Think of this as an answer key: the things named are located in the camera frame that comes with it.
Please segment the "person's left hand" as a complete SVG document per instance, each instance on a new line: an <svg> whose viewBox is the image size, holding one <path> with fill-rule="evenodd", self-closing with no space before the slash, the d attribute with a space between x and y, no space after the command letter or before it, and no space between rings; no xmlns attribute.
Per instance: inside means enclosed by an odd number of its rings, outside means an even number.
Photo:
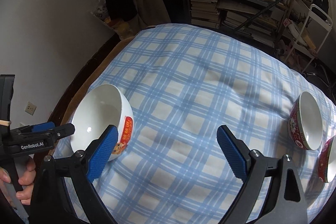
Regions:
<svg viewBox="0 0 336 224"><path fill-rule="evenodd" d="M21 175L21 177L18 179L18 182L21 186L24 186L25 188L22 191L18 191L16 193L17 199L23 204L23 205L30 205L31 203L31 197L32 192L34 188L34 180L36 176L35 171L36 165L34 160L29 156L28 160L26 161L26 170ZM4 183L11 183L10 176L7 172L7 170L1 168L1 191L4 194L7 201L10 203L12 207L16 207L11 200L11 197L8 194L8 191L6 190Z"/></svg>

